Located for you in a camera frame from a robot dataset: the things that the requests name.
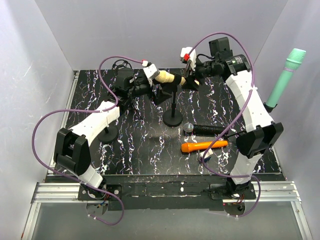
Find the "cream microphone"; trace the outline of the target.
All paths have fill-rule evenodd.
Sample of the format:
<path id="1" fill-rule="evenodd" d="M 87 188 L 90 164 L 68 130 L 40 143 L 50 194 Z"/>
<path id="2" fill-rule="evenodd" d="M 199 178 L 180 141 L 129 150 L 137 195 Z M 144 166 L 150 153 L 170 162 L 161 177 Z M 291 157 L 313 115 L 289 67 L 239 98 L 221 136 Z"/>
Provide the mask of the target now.
<path id="1" fill-rule="evenodd" d="M 178 80 L 178 78 L 176 79 L 176 77 L 173 74 L 171 74 L 165 70 L 160 70 L 159 75 L 157 75 L 154 80 L 161 83 L 161 84 L 173 83 L 174 81 L 177 80 L 177 82 L 181 86 L 183 86 L 187 83 L 187 80 L 183 76 L 181 77 L 181 80 Z"/>

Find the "round-base stand for cream mic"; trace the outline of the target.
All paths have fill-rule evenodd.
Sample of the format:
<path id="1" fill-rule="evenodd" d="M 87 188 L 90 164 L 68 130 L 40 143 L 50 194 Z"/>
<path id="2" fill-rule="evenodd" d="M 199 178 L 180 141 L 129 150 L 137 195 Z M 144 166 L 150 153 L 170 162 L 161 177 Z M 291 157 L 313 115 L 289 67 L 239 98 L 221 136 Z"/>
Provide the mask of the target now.
<path id="1" fill-rule="evenodd" d="M 168 127 L 177 127 L 183 121 L 183 115 L 180 111 L 176 111 L 177 103 L 176 103 L 176 96 L 178 91 L 178 85 L 181 83 L 182 76 L 175 74 L 173 82 L 170 83 L 170 90 L 172 91 L 172 103 L 171 109 L 166 110 L 162 115 L 163 123 Z"/>

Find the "black silver-mesh microphone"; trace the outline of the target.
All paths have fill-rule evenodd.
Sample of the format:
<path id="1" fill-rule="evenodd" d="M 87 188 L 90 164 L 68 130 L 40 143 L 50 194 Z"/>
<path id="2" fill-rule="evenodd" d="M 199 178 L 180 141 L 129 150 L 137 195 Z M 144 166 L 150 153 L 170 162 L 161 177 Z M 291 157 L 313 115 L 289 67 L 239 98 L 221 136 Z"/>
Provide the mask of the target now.
<path id="1" fill-rule="evenodd" d="M 200 125 L 187 122 L 183 125 L 183 130 L 187 134 L 214 136 L 221 134 L 225 128 L 222 126 Z"/>

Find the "tripod shock-mount mic stand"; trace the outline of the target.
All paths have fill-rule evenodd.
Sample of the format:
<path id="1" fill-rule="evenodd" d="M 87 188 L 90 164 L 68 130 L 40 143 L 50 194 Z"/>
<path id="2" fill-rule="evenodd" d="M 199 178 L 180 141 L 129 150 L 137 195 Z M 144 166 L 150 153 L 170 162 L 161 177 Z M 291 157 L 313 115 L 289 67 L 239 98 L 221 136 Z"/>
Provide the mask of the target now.
<path id="1" fill-rule="evenodd" d="M 137 95 L 132 65 L 125 59 L 118 59 L 113 63 L 111 69 L 115 77 L 111 90 L 118 98 L 120 114 L 124 114 L 127 110 L 134 110 L 138 118 L 142 120 L 139 110 L 134 105 L 134 101 L 140 96 Z"/>

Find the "orange microphone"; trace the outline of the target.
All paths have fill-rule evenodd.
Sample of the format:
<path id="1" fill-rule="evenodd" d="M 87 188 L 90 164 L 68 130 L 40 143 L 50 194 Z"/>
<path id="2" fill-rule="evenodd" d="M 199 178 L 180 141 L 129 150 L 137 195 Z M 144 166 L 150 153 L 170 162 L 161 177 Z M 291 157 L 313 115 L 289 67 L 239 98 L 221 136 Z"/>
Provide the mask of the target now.
<path id="1" fill-rule="evenodd" d="M 191 153 L 194 151 L 200 151 L 207 149 L 212 144 L 211 141 L 206 142 L 186 142 L 181 145 L 181 152 L 182 153 Z M 211 148 L 223 148 L 228 145 L 227 140 L 218 140 L 215 142 Z"/>

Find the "short round-base mic stand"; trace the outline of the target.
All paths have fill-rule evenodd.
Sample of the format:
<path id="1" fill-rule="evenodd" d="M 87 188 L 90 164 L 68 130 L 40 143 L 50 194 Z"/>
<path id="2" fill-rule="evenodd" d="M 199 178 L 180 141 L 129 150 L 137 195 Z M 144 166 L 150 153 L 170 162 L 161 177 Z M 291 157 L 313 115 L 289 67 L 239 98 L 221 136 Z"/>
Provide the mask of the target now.
<path id="1" fill-rule="evenodd" d="M 98 140 L 103 144 L 114 142 L 119 136 L 119 130 L 116 126 L 105 127 L 98 135 Z"/>

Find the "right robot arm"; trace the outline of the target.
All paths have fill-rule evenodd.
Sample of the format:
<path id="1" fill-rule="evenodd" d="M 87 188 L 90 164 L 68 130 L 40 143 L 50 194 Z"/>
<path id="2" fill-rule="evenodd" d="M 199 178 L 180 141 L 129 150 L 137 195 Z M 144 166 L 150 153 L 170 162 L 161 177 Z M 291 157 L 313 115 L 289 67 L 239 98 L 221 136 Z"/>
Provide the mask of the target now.
<path id="1" fill-rule="evenodd" d="M 257 162 L 278 140 L 284 127 L 276 123 L 252 85 L 252 68 L 243 54 L 234 55 L 227 37 L 209 42 L 212 60 L 201 62 L 192 47 L 184 47 L 181 62 L 186 64 L 187 82 L 195 86 L 200 77 L 220 76 L 233 93 L 242 111 L 245 133 L 236 139 L 237 160 L 226 180 L 226 192 L 237 199 L 249 189 Z"/>

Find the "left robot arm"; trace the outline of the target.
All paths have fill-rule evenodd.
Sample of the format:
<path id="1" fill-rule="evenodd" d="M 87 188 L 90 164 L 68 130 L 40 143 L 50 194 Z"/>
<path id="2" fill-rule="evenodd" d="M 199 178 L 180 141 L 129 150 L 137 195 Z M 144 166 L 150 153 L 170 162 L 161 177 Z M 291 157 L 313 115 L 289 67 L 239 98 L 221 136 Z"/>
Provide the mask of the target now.
<path id="1" fill-rule="evenodd" d="M 110 124 L 128 109 L 132 99 L 146 95 L 160 104 L 171 97 L 174 84 L 184 83 L 181 77 L 158 70 L 154 65 L 143 68 L 138 74 L 128 67 L 113 70 L 113 74 L 114 82 L 107 98 L 77 125 L 61 128 L 54 148 L 54 162 L 89 185 L 89 194 L 95 200 L 103 199 L 107 191 L 103 177 L 92 166 L 91 143 L 110 129 Z"/>

